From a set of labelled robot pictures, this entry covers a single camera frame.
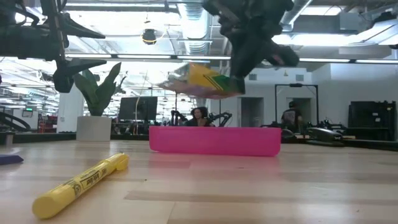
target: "person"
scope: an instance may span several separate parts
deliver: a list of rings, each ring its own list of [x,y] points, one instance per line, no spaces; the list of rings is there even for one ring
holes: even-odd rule
[[[302,114],[296,106],[296,103],[291,101],[289,108],[284,111],[281,118],[282,127],[291,130],[293,133],[300,131],[300,125],[303,122]]]
[[[207,108],[204,106],[194,108],[191,110],[191,115],[193,118],[185,123],[186,126],[191,127],[214,127],[214,124],[207,122],[206,117],[208,116]]]

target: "pink plastic bin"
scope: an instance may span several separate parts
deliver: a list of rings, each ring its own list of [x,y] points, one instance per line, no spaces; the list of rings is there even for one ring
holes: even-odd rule
[[[276,156],[280,151],[280,138],[279,128],[149,128],[149,146],[157,152]]]

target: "light fixture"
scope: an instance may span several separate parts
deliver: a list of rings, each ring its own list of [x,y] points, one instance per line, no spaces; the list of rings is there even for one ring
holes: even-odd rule
[[[171,56],[169,56],[169,55],[118,55],[118,58],[171,59]]]
[[[5,85],[1,85],[1,87],[18,87],[18,88],[51,88],[51,87],[54,87],[54,84],[51,84],[51,85],[19,85],[19,84],[15,84],[15,85],[8,85],[8,84],[5,84]]]
[[[6,108],[25,108],[25,105],[3,105]]]
[[[375,64],[394,64],[398,65],[398,60],[375,60],[375,59],[358,59],[356,63],[375,63]]]
[[[111,58],[110,54],[66,54],[67,58]]]
[[[323,62],[323,63],[348,63],[350,59],[333,58],[300,58],[301,62]]]
[[[146,7],[150,8],[152,7],[164,7],[164,4],[139,4],[139,3],[67,3],[67,6],[80,6],[80,7],[90,7],[90,6],[95,6],[95,7]],[[175,5],[170,5],[169,8],[175,9]]]
[[[281,45],[290,45],[292,44],[292,38],[287,34],[275,35],[272,40]]]
[[[344,6],[307,6],[300,15],[305,16],[337,16]]]
[[[200,56],[200,55],[182,55],[177,56],[178,59],[182,60],[229,60],[230,56]]]
[[[191,43],[192,43],[192,42],[213,43],[212,40],[201,40],[201,39],[198,39],[198,40],[189,40],[189,39],[188,39],[188,40],[178,40],[178,39],[177,39],[177,41],[178,41],[178,42],[186,42],[186,43],[187,43],[187,42],[188,42],[188,43],[190,43],[190,42],[191,42]]]
[[[348,45],[350,37],[339,34],[298,34],[292,39],[293,45],[313,47],[339,47]]]
[[[211,61],[209,61],[209,60],[182,60],[182,62],[185,62],[185,63],[190,63],[190,62],[194,62],[194,63],[210,63]]]

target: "black monitor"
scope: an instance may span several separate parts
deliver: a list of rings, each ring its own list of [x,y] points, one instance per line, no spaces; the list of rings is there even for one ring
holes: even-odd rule
[[[138,97],[124,97],[120,101],[119,120],[136,119],[136,103]],[[140,97],[137,105],[138,120],[156,120],[157,97]]]

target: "wooden tabletop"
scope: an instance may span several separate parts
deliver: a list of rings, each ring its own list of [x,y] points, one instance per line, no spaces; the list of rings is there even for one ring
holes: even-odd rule
[[[113,173],[53,219],[36,196],[119,151]],[[0,166],[0,223],[395,224],[398,153],[283,144],[275,158],[159,154],[145,141],[14,145],[23,164]]]

